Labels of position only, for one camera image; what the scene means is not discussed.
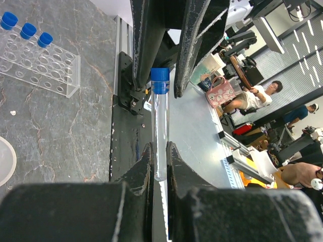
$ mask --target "clear acrylic rack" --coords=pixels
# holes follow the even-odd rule
[[[4,51],[19,35],[20,30],[19,26],[12,29]],[[31,37],[26,47],[32,48],[37,44],[38,38],[39,36],[37,35]],[[36,63],[31,68],[28,68],[22,64],[24,54],[18,53],[17,55],[19,55],[17,60],[10,61],[13,63],[12,67],[6,72],[0,68],[0,73],[64,95],[67,98],[70,98],[80,88],[81,56],[51,43]],[[9,61],[4,57],[4,53],[0,53],[0,58]]]

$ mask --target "blue screw cap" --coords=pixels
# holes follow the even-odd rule
[[[23,39],[30,39],[36,33],[36,27],[30,23],[25,23],[20,31],[20,36]]]
[[[167,94],[169,91],[170,69],[151,68],[150,78],[152,91],[155,94]]]
[[[50,34],[43,32],[39,37],[37,44],[42,48],[46,48],[52,42],[52,40],[53,38]]]
[[[2,16],[0,25],[5,30],[12,30],[12,28],[16,25],[17,22],[18,18],[16,17],[16,15],[10,12],[5,12]]]

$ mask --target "pink bag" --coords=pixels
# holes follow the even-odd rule
[[[222,78],[222,83],[213,87],[214,82]],[[220,106],[221,104],[235,98],[234,90],[230,83],[223,76],[215,77],[212,81],[211,88],[206,93],[206,98],[212,107]]]

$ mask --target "wooden desk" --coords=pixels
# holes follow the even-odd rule
[[[247,80],[246,76],[244,75],[243,71],[239,67],[238,60],[234,55],[230,57],[230,62],[233,65],[234,70],[237,72],[237,74],[238,74],[240,80],[242,81],[242,83],[244,84],[244,86],[246,88],[250,89],[251,85],[250,85],[249,81]]]

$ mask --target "gray marble table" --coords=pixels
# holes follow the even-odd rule
[[[23,183],[108,181],[116,23],[88,0],[10,0],[5,11],[81,55],[81,88],[68,99],[0,75],[0,136],[17,154],[0,200]]]

